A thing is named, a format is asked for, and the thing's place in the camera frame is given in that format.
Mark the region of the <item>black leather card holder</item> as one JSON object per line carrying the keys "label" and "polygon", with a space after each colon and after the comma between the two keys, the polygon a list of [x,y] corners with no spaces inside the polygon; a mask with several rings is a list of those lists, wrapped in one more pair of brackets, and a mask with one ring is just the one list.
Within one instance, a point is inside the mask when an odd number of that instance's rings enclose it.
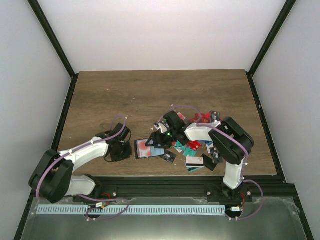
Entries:
{"label": "black leather card holder", "polygon": [[155,148],[154,146],[146,146],[147,139],[139,139],[134,141],[134,154],[137,160],[159,157],[165,154],[163,148]]}

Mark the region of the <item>red card with gold text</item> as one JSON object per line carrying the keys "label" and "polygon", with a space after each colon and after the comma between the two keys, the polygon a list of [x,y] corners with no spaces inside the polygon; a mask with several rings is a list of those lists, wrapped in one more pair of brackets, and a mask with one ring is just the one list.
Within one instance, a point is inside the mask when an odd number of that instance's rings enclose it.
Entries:
{"label": "red card with gold text", "polygon": [[202,143],[201,142],[199,142],[199,141],[190,141],[190,142],[188,142],[187,143],[187,145],[188,145],[188,147],[190,148],[190,149],[192,149],[193,151],[198,151],[199,150],[199,148],[201,148],[202,147]]}

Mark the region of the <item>white card red circle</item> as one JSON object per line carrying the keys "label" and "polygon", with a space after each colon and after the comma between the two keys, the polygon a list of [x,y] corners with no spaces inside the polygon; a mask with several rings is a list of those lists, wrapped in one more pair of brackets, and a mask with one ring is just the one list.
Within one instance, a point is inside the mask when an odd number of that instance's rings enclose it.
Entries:
{"label": "white card red circle", "polygon": [[137,146],[137,157],[139,159],[141,158],[149,158],[152,156],[152,150],[149,146],[146,146],[147,139],[138,140],[136,142]]}

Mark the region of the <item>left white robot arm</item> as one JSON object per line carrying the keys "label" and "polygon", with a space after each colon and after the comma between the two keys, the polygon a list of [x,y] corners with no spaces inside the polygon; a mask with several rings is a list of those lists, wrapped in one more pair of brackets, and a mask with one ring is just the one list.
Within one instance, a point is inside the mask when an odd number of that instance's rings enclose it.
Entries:
{"label": "left white robot arm", "polygon": [[114,129],[98,133],[91,140],[74,148],[57,152],[47,150],[29,179],[29,186],[38,199],[55,204],[66,196],[84,196],[97,202],[102,196],[102,184],[90,174],[74,172],[97,158],[110,157],[116,163],[130,158],[131,130],[118,123]]}

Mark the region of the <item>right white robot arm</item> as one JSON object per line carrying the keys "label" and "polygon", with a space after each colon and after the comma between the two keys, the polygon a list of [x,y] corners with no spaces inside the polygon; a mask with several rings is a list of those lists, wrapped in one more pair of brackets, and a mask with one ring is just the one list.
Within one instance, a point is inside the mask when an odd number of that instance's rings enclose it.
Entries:
{"label": "right white robot arm", "polygon": [[245,181],[244,167],[255,142],[233,118],[225,117],[209,123],[201,123],[198,119],[186,123],[172,110],[154,127],[156,131],[147,140],[147,147],[168,149],[177,141],[183,145],[195,141],[212,142],[219,156],[226,161],[221,190],[223,198],[232,202],[240,196]]}

